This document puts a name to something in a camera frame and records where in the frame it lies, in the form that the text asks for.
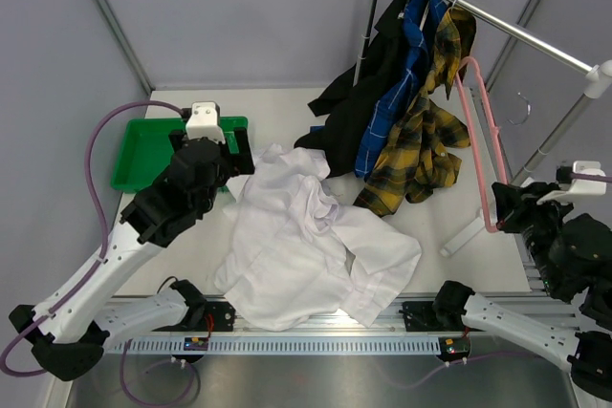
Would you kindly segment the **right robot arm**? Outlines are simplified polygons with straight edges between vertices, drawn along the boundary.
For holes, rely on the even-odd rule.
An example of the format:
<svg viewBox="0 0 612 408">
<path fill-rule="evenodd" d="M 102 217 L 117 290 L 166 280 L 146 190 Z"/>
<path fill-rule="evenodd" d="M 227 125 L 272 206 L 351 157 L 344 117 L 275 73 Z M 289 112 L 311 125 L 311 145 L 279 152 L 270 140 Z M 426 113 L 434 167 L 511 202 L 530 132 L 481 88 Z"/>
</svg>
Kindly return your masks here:
<svg viewBox="0 0 612 408">
<path fill-rule="evenodd" d="M 568 219 L 571 204 L 546 197 L 555 183 L 526 187 L 494 183 L 498 230 L 526 243 L 545 292 L 569 304 L 581 293 L 580 312 L 598 329 L 572 332 L 509 311 L 457 281 L 447 280 L 433 301 L 442 328 L 477 329 L 502 337 L 555 364 L 584 392 L 611 398 L 611 230 L 587 213 Z"/>
</svg>

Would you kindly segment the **white shirt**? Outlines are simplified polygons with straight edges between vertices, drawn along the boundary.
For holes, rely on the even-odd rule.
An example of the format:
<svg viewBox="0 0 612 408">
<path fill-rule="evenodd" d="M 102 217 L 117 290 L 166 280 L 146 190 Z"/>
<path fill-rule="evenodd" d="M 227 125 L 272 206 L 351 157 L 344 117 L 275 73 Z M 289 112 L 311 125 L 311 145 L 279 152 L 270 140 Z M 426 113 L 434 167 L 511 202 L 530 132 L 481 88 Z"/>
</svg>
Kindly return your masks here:
<svg viewBox="0 0 612 408">
<path fill-rule="evenodd" d="M 412 279 L 419 242 L 340 203 L 322 151 L 272 144 L 252 156 L 253 174 L 228 183 L 234 229 L 215 287 L 267 331 L 336 311 L 371 326 Z"/>
</svg>

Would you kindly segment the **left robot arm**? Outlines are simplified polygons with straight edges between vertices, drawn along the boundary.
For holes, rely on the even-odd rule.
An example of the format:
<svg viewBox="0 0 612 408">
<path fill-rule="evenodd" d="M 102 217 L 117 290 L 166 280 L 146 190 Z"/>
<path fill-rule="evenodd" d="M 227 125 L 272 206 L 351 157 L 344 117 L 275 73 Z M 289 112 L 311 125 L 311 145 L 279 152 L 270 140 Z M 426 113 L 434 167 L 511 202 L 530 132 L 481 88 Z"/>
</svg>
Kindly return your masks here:
<svg viewBox="0 0 612 408">
<path fill-rule="evenodd" d="M 172 132 L 169 165 L 134 196 L 99 251 L 47 301 L 13 309 L 10 322 L 43 371 L 72 381 L 121 342 L 162 328 L 193 331 L 209 324 L 208 302 L 187 280 L 119 308 L 105 306 L 136 271 L 212 210 L 229 179 L 253 173 L 246 128 L 233 135 L 235 152 L 223 142 Z"/>
</svg>

